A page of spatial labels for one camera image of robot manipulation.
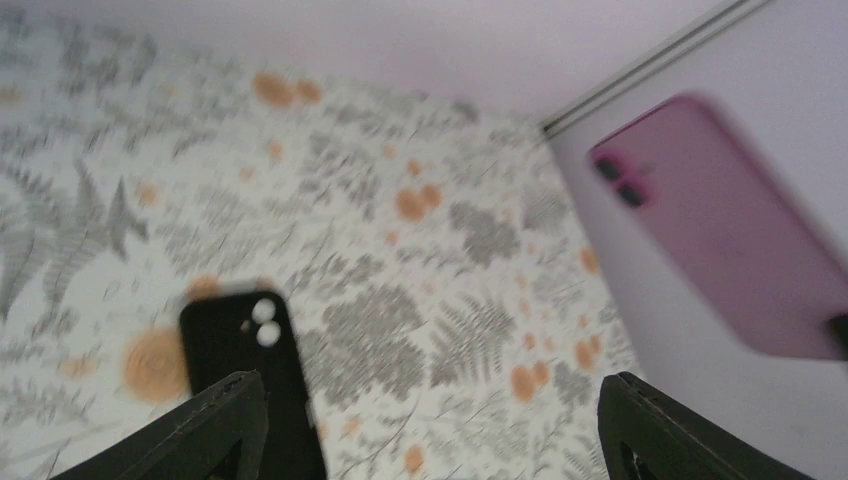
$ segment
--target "camera lens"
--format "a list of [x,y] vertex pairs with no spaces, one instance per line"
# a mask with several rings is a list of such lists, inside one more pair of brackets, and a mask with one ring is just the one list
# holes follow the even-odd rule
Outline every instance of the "camera lens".
[[618,196],[624,200],[624,203],[633,208],[641,207],[645,203],[642,194],[630,185],[624,184],[618,187],[616,191],[618,192]]
[[621,178],[621,170],[615,165],[615,162],[610,160],[609,158],[601,158],[597,162],[595,162],[595,168],[601,172],[604,178],[609,181],[618,180]]

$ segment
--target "pink phone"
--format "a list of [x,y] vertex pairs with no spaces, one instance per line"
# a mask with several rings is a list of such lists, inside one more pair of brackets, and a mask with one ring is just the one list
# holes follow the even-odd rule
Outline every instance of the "pink phone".
[[827,322],[848,313],[848,273],[708,102],[671,98],[590,158],[752,348],[845,358]]

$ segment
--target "orange dot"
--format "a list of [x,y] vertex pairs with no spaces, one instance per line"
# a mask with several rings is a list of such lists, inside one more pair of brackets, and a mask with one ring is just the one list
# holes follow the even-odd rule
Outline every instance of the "orange dot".
[[177,86],[170,82],[165,82],[160,85],[159,90],[161,90],[166,97],[173,97],[177,94]]
[[150,330],[124,355],[124,384],[150,403],[172,400],[189,390],[182,337],[175,328]]
[[275,162],[279,162],[283,159],[283,145],[276,140],[271,140],[268,142],[268,155]]
[[592,346],[592,352],[597,355],[601,353],[601,338],[597,335],[592,335],[592,338],[589,341],[589,344]]
[[409,222],[420,222],[427,213],[424,200],[408,188],[398,192],[395,197],[395,208],[401,218]]
[[62,360],[56,365],[56,370],[70,378],[82,378],[97,370],[97,362],[87,358]]
[[202,275],[191,281],[186,289],[185,296],[189,300],[200,300],[218,295],[221,285],[215,275]]
[[23,95],[14,87],[0,88],[0,105],[10,106],[21,102]]
[[418,163],[418,160],[413,158],[406,164],[406,171],[413,177],[417,177],[421,174],[421,164]]
[[404,469],[409,475],[418,475],[424,466],[424,451],[418,445],[409,447],[403,456]]
[[524,366],[515,367],[510,375],[512,394],[520,403],[530,403],[536,395],[536,382],[530,369]]
[[533,364],[533,378],[539,386],[547,385],[551,381],[551,369],[545,362],[536,362]]
[[342,437],[341,438],[346,438],[346,437],[349,437],[351,435],[356,435],[357,433],[359,433],[359,427],[361,427],[361,426],[362,426],[362,421],[359,419],[358,416],[351,417],[350,419],[348,419],[348,421],[345,422],[344,425],[342,425]]
[[421,188],[421,198],[430,208],[436,208],[442,204],[442,190],[435,185],[424,185]]
[[253,169],[250,167],[239,169],[239,178],[243,182],[249,182],[253,178]]
[[580,365],[580,368],[587,372],[591,372],[595,369],[595,354],[588,343],[582,341],[577,342],[574,354],[577,358],[577,365]]
[[532,333],[525,333],[524,334],[524,348],[526,348],[527,350],[533,350],[533,348],[535,346],[536,346],[536,336],[533,335]]
[[135,195],[138,197],[138,204],[147,207],[154,205],[159,199],[159,189],[149,183],[139,183],[135,187]]
[[598,259],[595,257],[595,251],[591,248],[580,250],[580,261],[583,262],[583,268],[591,274],[598,273]]
[[256,288],[259,290],[274,290],[276,285],[274,285],[274,281],[268,277],[259,277],[256,279]]
[[301,80],[295,86],[297,94],[303,97],[306,103],[317,104],[321,103],[321,87],[315,82],[309,80]]
[[269,72],[253,76],[256,96],[272,107],[288,107],[294,101],[294,92],[282,77]]

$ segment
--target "white wall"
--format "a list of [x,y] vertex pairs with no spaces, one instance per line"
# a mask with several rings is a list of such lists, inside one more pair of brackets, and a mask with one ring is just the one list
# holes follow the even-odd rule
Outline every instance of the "white wall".
[[11,2],[542,118],[720,0]]
[[554,140],[648,380],[817,479],[848,478],[848,369],[744,346],[609,194],[586,160],[682,90],[726,104],[848,264],[848,4],[774,1]]

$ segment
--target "pink wall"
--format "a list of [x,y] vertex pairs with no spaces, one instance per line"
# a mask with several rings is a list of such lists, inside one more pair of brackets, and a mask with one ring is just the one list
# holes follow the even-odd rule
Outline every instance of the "pink wall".
[[11,0],[316,72],[552,114],[721,0]]

